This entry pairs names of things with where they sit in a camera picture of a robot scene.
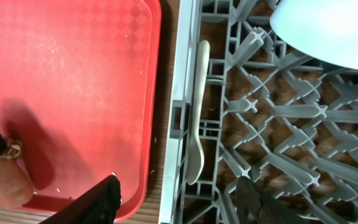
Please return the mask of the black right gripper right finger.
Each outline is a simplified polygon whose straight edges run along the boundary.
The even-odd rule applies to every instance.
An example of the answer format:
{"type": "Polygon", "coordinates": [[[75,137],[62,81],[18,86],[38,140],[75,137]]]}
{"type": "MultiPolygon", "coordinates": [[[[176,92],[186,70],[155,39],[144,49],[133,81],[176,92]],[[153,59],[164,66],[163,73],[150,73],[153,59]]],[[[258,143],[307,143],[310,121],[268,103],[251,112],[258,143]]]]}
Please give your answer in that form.
{"type": "Polygon", "coordinates": [[[240,224],[307,224],[246,176],[237,179],[236,207],[240,224]]]}

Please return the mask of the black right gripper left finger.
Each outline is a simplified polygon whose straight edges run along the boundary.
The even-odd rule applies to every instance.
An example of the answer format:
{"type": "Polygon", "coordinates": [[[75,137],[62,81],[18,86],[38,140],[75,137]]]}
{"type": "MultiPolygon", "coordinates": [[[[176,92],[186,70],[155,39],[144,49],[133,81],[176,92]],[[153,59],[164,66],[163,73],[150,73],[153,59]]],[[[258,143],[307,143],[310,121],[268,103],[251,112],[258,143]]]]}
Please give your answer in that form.
{"type": "Polygon", "coordinates": [[[40,224],[113,224],[121,199],[121,183],[115,175],[109,175],[40,224]]]}

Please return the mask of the brown food scrap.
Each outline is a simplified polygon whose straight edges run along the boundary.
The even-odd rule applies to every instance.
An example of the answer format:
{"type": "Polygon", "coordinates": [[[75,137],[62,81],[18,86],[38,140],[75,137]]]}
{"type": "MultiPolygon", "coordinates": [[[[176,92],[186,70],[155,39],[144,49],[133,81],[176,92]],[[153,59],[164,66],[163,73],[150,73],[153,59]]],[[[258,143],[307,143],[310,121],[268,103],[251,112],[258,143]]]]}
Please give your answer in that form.
{"type": "Polygon", "coordinates": [[[0,137],[5,142],[5,147],[0,151],[0,158],[3,159],[20,159],[24,155],[24,147],[20,140],[4,137],[0,133],[0,137]]]}

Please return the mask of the orange carrot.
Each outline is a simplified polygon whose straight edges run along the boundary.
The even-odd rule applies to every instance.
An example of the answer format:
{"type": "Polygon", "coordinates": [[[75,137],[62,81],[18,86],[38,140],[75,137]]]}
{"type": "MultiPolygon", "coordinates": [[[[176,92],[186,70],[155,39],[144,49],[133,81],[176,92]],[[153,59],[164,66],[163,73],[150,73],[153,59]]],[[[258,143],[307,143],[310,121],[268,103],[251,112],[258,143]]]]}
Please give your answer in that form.
{"type": "Polygon", "coordinates": [[[0,207],[5,209],[20,207],[34,195],[33,185],[17,160],[0,158],[0,207]]]}

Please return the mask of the white plastic spoon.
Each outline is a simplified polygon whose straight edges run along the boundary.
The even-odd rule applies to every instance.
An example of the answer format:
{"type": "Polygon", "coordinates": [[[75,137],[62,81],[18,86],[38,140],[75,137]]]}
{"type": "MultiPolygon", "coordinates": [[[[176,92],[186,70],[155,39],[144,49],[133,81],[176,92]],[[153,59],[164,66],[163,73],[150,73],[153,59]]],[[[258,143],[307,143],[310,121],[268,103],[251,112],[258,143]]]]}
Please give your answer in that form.
{"type": "Polygon", "coordinates": [[[193,87],[191,138],[186,173],[186,182],[188,185],[193,185],[199,179],[204,166],[204,151],[200,141],[199,129],[204,88],[208,74],[210,49],[210,43],[207,40],[202,40],[198,45],[196,55],[197,58],[195,68],[195,82],[193,87]]]}

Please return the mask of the light blue plate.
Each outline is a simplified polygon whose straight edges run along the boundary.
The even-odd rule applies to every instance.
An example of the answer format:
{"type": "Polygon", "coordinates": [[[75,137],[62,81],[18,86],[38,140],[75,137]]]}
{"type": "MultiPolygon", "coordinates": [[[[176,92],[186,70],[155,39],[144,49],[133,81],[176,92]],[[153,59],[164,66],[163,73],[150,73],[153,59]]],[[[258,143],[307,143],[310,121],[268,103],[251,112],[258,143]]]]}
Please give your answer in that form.
{"type": "Polygon", "coordinates": [[[358,70],[358,0],[281,0],[270,25],[300,52],[358,70]]]}

